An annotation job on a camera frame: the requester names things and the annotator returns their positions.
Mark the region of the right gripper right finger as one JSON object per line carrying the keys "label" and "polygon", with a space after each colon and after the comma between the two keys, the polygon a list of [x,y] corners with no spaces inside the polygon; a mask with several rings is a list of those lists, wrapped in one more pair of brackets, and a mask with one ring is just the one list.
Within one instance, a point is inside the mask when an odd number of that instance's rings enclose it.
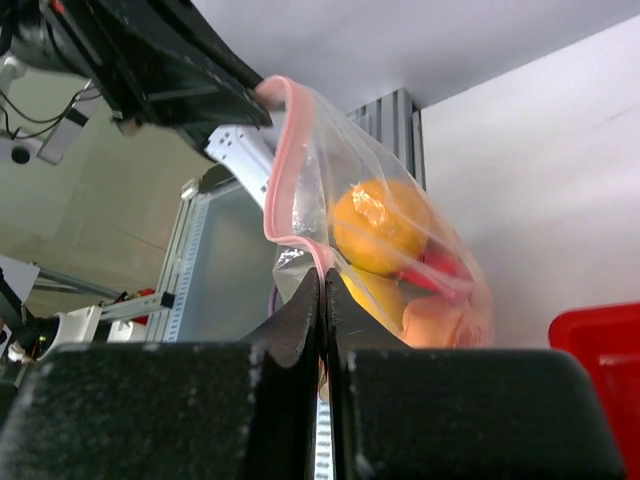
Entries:
{"label": "right gripper right finger", "polygon": [[554,349],[413,349],[325,280],[339,479],[623,479],[586,370]]}

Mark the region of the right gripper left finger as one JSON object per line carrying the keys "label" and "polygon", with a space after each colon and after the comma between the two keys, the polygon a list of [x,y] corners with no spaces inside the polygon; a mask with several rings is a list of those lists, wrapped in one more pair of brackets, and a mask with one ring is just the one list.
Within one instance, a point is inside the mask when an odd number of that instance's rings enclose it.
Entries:
{"label": "right gripper left finger", "polygon": [[320,282],[238,342],[75,344],[25,379],[5,479],[308,479]]}

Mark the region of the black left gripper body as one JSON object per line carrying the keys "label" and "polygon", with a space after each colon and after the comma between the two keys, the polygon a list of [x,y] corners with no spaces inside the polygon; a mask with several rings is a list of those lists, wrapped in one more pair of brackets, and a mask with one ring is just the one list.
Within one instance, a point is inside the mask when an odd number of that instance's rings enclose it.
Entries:
{"label": "black left gripper body", "polygon": [[93,82],[112,110],[112,122],[130,133],[130,85],[122,49],[128,1],[3,1],[1,52],[30,67]]}

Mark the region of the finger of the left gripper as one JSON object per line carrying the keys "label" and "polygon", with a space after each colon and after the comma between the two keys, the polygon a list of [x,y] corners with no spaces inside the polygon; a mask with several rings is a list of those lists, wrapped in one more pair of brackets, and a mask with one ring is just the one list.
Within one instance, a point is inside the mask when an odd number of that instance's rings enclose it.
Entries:
{"label": "finger of the left gripper", "polygon": [[96,76],[111,100],[250,100],[262,78],[189,1],[91,1]]}
{"label": "finger of the left gripper", "polygon": [[146,126],[177,133],[199,153],[210,135],[221,126],[272,126],[270,114],[251,93],[230,92],[143,100],[140,106],[114,110],[112,121],[124,135],[134,135]]}

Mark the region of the yellow lemon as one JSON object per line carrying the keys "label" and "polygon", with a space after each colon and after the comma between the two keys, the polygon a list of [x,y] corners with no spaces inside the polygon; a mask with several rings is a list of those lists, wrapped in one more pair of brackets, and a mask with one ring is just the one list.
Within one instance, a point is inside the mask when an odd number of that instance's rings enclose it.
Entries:
{"label": "yellow lemon", "polygon": [[395,335],[403,331],[405,301],[394,280],[355,267],[340,276],[352,298],[374,319]]}
{"label": "yellow lemon", "polygon": [[331,207],[335,243],[351,264],[388,275],[418,259],[431,214],[413,182],[371,179],[352,186]]}

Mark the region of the red chili pepper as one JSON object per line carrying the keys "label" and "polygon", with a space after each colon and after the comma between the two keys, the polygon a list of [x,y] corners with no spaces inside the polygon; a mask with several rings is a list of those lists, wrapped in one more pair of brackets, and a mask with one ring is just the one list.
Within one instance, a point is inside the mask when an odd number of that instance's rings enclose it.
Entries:
{"label": "red chili pepper", "polygon": [[447,298],[466,295],[474,286],[472,275],[461,259],[436,249],[428,249],[418,266],[405,268],[399,278]]}

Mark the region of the clear pink-dotted zip bag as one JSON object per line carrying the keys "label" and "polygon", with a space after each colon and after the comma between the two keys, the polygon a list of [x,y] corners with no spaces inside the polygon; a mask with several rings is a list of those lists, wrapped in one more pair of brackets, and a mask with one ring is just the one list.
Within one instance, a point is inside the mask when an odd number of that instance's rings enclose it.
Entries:
{"label": "clear pink-dotted zip bag", "polygon": [[283,76],[259,101],[282,117],[264,232],[283,299],[309,269],[413,348],[484,347],[493,301],[459,235],[400,160],[312,89]]}

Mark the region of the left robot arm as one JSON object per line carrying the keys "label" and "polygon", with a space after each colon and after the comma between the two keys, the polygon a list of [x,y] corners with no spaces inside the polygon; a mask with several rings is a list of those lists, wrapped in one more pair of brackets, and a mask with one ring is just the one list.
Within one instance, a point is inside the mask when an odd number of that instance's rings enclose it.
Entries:
{"label": "left robot arm", "polygon": [[273,156],[260,131],[271,125],[255,97],[259,75],[189,1],[5,1],[1,85],[27,68],[76,75],[85,86],[36,131],[12,127],[1,101],[1,151],[18,164],[58,164],[99,100],[126,135],[172,130],[223,165],[263,204]]}

